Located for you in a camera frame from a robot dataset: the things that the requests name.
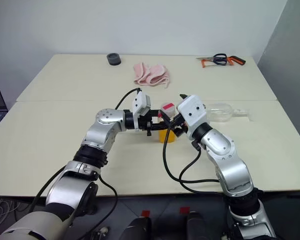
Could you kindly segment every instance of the black roll of tape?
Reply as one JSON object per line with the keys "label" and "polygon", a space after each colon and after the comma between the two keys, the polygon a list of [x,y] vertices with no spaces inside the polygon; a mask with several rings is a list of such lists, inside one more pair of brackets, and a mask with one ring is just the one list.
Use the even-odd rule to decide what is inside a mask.
{"label": "black roll of tape", "polygon": [[116,66],[121,63],[121,59],[118,53],[109,53],[106,58],[108,59],[109,64],[112,66]]}

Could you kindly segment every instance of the red and white object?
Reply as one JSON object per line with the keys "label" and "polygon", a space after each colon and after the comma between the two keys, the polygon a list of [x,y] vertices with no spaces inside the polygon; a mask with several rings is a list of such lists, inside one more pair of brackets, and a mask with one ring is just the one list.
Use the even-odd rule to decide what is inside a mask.
{"label": "red and white object", "polygon": [[164,112],[169,118],[173,118],[176,114],[176,107],[171,102],[167,102],[167,103],[162,104],[160,110],[162,112]]}
{"label": "red and white object", "polygon": [[156,86],[159,84],[166,84],[168,87],[170,75],[166,67],[158,64],[152,67],[144,62],[135,64],[133,66],[135,79],[134,82],[141,86]]}

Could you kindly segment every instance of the cable connector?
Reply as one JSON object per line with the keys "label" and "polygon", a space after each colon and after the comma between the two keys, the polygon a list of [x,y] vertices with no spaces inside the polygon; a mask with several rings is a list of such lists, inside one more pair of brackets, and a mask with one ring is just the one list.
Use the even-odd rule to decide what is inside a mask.
{"label": "cable connector", "polygon": [[197,150],[198,152],[200,151],[201,147],[199,146],[197,140],[192,141],[191,144],[195,148],[195,150]]}

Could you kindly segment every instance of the black cable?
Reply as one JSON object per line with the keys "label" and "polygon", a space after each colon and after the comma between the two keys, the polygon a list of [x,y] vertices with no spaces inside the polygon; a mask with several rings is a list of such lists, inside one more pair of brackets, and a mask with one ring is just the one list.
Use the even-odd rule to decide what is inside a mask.
{"label": "black cable", "polygon": [[225,209],[224,209],[225,234],[227,236],[229,236],[231,233],[231,229],[228,225],[229,205],[227,204],[227,200],[225,199],[225,197],[223,198],[223,201],[224,201],[224,206],[225,206]]}
{"label": "black cable", "polygon": [[119,103],[116,105],[116,107],[115,107],[114,109],[117,110],[117,109],[119,108],[119,106],[121,105],[121,103],[125,100],[125,98],[126,98],[129,94],[133,93],[134,91],[139,92],[139,91],[141,91],[141,88],[140,88],[140,87],[137,87],[137,88],[134,88],[134,89],[128,91],[128,92],[123,96],[123,98],[121,98],[121,100],[119,101]]}
{"label": "black cable", "polygon": [[219,180],[217,180],[217,179],[180,180],[179,178],[176,178],[175,176],[173,176],[173,174],[169,170],[169,167],[168,167],[168,164],[167,164],[167,158],[166,158],[166,149],[167,149],[167,144],[168,144],[168,138],[169,138],[170,131],[171,131],[171,126],[169,125],[168,129],[166,131],[166,134],[165,134],[165,139],[164,139],[163,149],[162,149],[163,165],[164,165],[164,168],[165,168],[167,174],[169,175],[169,177],[172,178],[173,180],[175,180],[176,182],[183,183],[183,184],[198,184],[198,183],[207,183],[207,182],[218,183]]}
{"label": "black cable", "polygon": [[[195,159],[190,162],[181,172],[180,172],[180,175],[179,175],[179,183],[180,185],[188,190],[189,192],[192,192],[194,194],[215,194],[215,195],[222,195],[222,193],[219,193],[219,192],[215,192],[215,191],[197,191],[197,190],[194,190],[194,189],[191,189],[189,188],[188,186],[186,186],[184,183],[183,183],[183,180],[182,180],[182,176],[184,175],[184,173],[186,172],[186,170],[188,170],[188,168],[190,168],[193,164],[196,163],[196,161],[198,161],[198,159],[200,158],[201,156],[201,149],[199,149],[198,151],[198,155],[195,157]],[[203,179],[202,180],[202,183],[209,183],[209,182],[219,182],[218,180],[216,179]]]}
{"label": "black cable", "polygon": [[87,235],[89,235],[94,229],[96,229],[100,224],[102,224],[103,223],[103,221],[104,220],[106,220],[106,218],[107,217],[109,217],[110,216],[110,214],[112,214],[112,212],[115,210],[115,208],[116,208],[116,206],[117,206],[117,203],[118,203],[118,194],[117,194],[117,191],[115,190],[115,188],[113,187],[113,186],[111,186],[110,184],[108,184],[108,183],[106,183],[103,179],[102,179],[102,177],[101,177],[101,175],[99,176],[99,179],[100,179],[100,181],[105,185],[105,186],[107,186],[108,188],[110,188],[112,191],[113,191],[113,193],[114,193],[114,195],[115,195],[115,202],[114,202],[114,205],[113,205],[113,207],[111,208],[111,210],[96,224],[96,225],[94,225],[89,231],[87,231],[84,235],[82,235],[81,237],[79,237],[77,240],[81,240],[81,239],[83,239],[83,238],[85,238]]}
{"label": "black cable", "polygon": [[[17,207],[17,202],[14,201],[13,202],[13,208],[16,208]],[[17,218],[17,208],[13,211],[13,216],[14,216],[14,220],[17,222],[18,221],[18,218]]]}
{"label": "black cable", "polygon": [[60,168],[52,177],[50,177],[50,179],[43,185],[43,187],[40,189],[40,191],[37,193],[37,195],[35,196],[35,198],[33,199],[28,214],[32,213],[35,209],[35,206],[39,200],[39,198],[41,197],[41,194],[44,192],[44,190],[46,190],[46,188],[49,186],[49,184],[64,170],[65,166],[63,166],[62,168]]}

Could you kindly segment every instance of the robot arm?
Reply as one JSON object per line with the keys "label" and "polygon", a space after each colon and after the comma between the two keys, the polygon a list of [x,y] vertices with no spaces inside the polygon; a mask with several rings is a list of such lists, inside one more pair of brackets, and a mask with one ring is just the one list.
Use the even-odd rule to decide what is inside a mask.
{"label": "robot arm", "polygon": [[256,193],[246,164],[238,156],[234,141],[207,123],[206,110],[196,95],[187,96],[177,107],[187,125],[187,137],[206,149],[215,166],[229,210],[243,239],[275,232]]}
{"label": "robot arm", "polygon": [[166,129],[165,124],[152,123],[158,111],[150,110],[150,99],[140,91],[128,110],[103,109],[82,140],[72,161],[65,166],[46,197],[45,208],[27,214],[0,235],[0,240],[62,239],[75,217],[95,213],[98,185],[94,183],[117,133],[127,129]]}

